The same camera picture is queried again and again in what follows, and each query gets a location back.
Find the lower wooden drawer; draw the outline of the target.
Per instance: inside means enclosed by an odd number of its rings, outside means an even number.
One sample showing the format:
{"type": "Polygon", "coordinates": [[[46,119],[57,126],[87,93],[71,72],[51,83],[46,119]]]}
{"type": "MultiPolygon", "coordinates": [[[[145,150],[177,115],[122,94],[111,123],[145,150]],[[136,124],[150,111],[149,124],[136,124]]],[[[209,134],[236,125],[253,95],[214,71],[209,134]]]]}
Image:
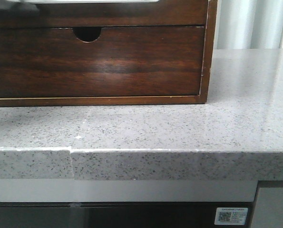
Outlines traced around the lower wooden drawer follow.
{"type": "Polygon", "coordinates": [[[0,98],[196,95],[203,27],[0,29],[0,98]]]}

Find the grey cabinet door panel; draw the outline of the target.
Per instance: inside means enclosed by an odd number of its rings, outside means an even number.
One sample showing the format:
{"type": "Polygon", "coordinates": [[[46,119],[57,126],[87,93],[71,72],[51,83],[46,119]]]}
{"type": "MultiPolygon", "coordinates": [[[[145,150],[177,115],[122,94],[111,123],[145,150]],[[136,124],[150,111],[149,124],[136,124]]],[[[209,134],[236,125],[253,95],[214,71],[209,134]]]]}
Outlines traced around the grey cabinet door panel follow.
{"type": "Polygon", "coordinates": [[[283,181],[258,183],[252,228],[283,228],[283,181]]]}

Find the dark wooden drawer cabinet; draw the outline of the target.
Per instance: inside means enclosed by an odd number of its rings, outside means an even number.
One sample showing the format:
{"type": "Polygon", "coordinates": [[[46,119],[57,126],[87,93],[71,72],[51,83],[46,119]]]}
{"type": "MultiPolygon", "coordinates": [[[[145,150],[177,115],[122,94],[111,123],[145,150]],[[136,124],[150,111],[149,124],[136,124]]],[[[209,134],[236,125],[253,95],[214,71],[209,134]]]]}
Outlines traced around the dark wooden drawer cabinet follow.
{"type": "Polygon", "coordinates": [[[0,0],[0,29],[71,28],[84,42],[109,27],[203,27],[200,89],[196,95],[0,98],[0,107],[204,104],[215,36],[215,0],[0,0]]]}

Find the dark glass appliance door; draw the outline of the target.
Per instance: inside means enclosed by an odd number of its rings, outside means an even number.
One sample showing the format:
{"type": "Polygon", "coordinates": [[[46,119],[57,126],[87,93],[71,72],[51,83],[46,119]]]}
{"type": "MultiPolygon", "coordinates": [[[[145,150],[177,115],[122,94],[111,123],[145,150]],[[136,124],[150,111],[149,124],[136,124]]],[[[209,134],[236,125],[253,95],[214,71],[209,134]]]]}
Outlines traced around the dark glass appliance door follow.
{"type": "Polygon", "coordinates": [[[248,228],[251,202],[0,202],[0,228],[248,228]],[[217,208],[248,208],[245,225],[215,225],[217,208]]]}

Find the white QR code sticker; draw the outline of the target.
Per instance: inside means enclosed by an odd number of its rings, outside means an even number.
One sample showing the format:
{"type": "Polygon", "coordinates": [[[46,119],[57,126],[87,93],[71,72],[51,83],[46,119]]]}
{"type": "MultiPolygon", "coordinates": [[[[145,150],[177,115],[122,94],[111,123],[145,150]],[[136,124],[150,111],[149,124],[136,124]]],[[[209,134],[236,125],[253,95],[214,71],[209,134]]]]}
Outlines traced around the white QR code sticker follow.
{"type": "Polygon", "coordinates": [[[248,208],[217,208],[215,225],[245,225],[248,208]]]}

